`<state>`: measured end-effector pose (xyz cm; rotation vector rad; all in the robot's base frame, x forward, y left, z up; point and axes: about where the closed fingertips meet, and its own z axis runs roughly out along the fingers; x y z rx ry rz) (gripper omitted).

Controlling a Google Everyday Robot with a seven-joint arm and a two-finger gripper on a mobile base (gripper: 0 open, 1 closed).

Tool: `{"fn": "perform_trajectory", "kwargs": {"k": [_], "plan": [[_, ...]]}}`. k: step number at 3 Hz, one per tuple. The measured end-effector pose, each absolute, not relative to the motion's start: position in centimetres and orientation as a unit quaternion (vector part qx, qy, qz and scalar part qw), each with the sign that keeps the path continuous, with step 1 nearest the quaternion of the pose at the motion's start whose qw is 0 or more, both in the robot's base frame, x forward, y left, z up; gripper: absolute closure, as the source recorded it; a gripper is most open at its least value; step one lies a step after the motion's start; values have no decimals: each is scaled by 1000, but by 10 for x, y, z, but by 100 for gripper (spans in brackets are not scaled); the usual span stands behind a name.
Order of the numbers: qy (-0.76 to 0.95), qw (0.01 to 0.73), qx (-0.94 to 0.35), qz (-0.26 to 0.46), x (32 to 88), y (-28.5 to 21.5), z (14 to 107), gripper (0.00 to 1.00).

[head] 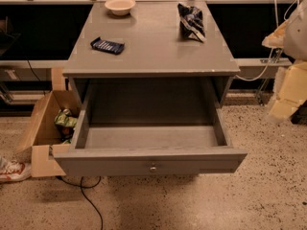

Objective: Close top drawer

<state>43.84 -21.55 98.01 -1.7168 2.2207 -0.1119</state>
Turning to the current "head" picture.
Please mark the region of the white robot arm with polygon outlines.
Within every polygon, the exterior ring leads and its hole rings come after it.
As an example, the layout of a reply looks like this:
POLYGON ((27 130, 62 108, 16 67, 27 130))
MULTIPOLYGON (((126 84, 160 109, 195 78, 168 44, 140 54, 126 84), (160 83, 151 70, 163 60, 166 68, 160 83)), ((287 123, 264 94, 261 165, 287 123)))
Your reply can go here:
POLYGON ((273 96, 266 119, 279 124, 289 119, 307 101, 307 0, 303 0, 262 45, 281 48, 295 60, 288 68, 277 70, 273 96))

